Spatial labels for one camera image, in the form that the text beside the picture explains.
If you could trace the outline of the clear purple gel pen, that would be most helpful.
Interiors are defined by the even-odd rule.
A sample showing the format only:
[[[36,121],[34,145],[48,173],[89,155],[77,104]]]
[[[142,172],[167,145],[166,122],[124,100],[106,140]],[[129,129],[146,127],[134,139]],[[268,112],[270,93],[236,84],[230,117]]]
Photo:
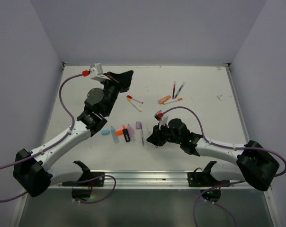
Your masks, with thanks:
[[[143,126],[142,126],[142,123],[140,123],[140,132],[141,132],[142,146],[144,147],[144,134],[143,134]]]

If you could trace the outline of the purple highlighter cap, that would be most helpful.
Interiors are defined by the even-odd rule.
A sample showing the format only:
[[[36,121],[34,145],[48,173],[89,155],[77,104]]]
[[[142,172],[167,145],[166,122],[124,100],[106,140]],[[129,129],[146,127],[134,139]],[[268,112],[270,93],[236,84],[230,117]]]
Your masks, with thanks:
[[[140,121],[136,122],[136,129],[141,129],[142,128],[142,123]]]

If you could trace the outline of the purple highlighter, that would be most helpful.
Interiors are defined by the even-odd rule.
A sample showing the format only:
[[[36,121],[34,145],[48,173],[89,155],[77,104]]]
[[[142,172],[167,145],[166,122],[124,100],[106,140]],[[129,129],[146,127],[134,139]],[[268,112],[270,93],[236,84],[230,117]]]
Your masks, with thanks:
[[[135,141],[135,131],[130,124],[127,125],[127,130],[129,133],[130,141]]]

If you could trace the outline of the yellow cap pen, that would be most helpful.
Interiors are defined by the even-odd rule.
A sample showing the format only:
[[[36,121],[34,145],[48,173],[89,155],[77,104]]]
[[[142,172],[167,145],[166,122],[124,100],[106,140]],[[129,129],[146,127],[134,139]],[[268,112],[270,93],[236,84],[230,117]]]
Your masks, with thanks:
[[[128,102],[138,111],[138,112],[142,112],[142,110],[141,109],[139,109],[132,101],[131,101],[131,99],[130,98],[127,98],[127,100],[128,100]]]

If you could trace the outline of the black orange highlighter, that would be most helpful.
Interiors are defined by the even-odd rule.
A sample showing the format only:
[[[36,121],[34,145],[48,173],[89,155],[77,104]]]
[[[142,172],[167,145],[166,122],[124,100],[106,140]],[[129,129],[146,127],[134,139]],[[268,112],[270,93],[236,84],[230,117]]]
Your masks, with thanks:
[[[128,129],[124,125],[123,125],[122,132],[123,132],[123,136],[124,136],[125,141],[130,142],[131,140],[130,140]]]

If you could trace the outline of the orange highlighter cap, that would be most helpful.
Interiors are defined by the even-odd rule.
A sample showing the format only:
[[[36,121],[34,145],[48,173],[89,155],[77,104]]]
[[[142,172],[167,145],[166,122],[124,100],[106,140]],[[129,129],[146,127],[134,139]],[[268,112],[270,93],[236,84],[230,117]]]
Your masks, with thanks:
[[[116,132],[116,135],[117,135],[117,136],[121,136],[122,134],[123,134],[122,130],[118,130],[118,131]]]

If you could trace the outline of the light blue highlighter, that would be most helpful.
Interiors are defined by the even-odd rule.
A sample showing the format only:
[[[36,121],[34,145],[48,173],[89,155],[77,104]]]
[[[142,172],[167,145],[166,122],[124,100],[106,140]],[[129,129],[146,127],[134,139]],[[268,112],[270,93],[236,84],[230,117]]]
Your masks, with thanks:
[[[115,128],[113,126],[111,126],[110,131],[111,131],[114,143],[118,143],[119,142],[119,138],[118,138],[118,136],[116,134],[116,130],[115,130]]]

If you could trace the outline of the white orange marker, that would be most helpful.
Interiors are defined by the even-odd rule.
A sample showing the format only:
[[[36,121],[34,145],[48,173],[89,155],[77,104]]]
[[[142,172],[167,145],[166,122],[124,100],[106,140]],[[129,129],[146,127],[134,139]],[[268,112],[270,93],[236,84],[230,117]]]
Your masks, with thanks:
[[[164,104],[164,105],[167,105],[167,104],[171,104],[171,103],[178,102],[178,101],[182,101],[182,100],[183,100],[183,98],[174,98],[174,99],[172,99],[172,100],[167,100],[167,101],[165,101],[163,104]]]

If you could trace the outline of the red gel pen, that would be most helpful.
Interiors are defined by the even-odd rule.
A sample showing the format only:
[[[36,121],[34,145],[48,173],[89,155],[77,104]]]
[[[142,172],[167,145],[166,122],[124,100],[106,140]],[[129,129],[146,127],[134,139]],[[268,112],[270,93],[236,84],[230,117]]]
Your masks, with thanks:
[[[172,99],[175,98],[175,91],[176,91],[176,81],[173,81]]]

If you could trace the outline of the blue gel pen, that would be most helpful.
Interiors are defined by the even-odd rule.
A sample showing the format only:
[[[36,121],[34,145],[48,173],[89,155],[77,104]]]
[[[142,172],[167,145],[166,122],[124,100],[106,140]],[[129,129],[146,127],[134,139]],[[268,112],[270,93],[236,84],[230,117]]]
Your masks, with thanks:
[[[181,90],[183,89],[184,85],[185,85],[185,82],[183,82],[183,83],[181,84],[181,86],[180,86],[180,88],[178,89],[177,93],[175,94],[174,98],[177,98],[177,97],[178,97],[178,95],[180,94],[180,92],[181,92]]]

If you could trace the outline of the white peach marker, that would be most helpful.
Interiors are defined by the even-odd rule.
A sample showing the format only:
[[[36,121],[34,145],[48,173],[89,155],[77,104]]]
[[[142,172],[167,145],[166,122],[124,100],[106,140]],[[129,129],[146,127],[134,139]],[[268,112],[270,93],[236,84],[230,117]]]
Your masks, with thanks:
[[[150,132],[150,130],[146,127],[146,130],[147,130],[147,134],[148,134],[148,136],[151,136],[151,132]]]

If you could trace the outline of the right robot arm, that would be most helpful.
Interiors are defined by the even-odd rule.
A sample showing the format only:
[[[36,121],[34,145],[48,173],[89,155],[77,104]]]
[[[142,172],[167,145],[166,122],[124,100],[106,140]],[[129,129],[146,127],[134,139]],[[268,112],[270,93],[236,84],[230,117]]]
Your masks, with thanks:
[[[279,169],[279,163],[258,143],[215,144],[215,141],[191,132],[178,118],[154,126],[147,142],[157,147],[170,142],[178,144],[188,155],[224,161],[223,164],[214,162],[204,170],[203,182],[210,186],[227,180],[243,181],[259,191],[267,191]]]

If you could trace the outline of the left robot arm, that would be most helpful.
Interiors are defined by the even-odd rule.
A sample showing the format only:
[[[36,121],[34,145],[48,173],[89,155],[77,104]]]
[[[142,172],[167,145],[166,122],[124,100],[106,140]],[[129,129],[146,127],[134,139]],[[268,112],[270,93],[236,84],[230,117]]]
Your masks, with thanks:
[[[133,74],[133,70],[129,70],[119,74],[107,72],[96,75],[94,79],[104,87],[88,92],[84,110],[72,119],[71,126],[44,145],[31,151],[22,149],[16,154],[13,177],[30,196],[39,196],[49,186],[58,183],[76,182],[83,186],[89,182],[90,170],[82,162],[74,161],[63,170],[56,170],[53,164],[106,125],[106,118],[110,116],[119,93],[129,90]]]

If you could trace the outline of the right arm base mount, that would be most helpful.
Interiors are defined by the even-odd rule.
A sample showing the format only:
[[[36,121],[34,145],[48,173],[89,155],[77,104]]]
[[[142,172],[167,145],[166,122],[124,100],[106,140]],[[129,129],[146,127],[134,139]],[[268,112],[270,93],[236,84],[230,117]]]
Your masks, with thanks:
[[[207,164],[204,170],[198,167],[193,172],[188,172],[187,177],[189,187],[213,187],[230,183],[229,180],[218,181],[211,176],[211,171],[213,170],[215,164],[217,164],[216,161],[211,161]],[[221,197],[221,189],[220,187],[212,189],[205,192],[202,197],[207,201],[216,203]]]

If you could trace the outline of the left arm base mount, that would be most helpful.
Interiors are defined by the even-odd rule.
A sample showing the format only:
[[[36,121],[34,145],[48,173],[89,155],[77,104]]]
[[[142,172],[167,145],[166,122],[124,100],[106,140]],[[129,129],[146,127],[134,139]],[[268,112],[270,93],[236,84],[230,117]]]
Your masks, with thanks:
[[[106,199],[109,195],[106,195],[102,199],[98,199],[95,201],[88,201],[88,198],[92,195],[93,186],[95,187],[103,187],[104,180],[105,180],[105,173],[104,172],[91,172],[90,169],[83,164],[81,161],[74,161],[73,162],[76,167],[80,167],[80,177],[78,180],[75,181],[67,181],[63,182],[62,186],[69,186],[69,187],[87,187],[87,189],[72,189],[72,198],[75,199],[78,203],[83,204],[93,204]]]

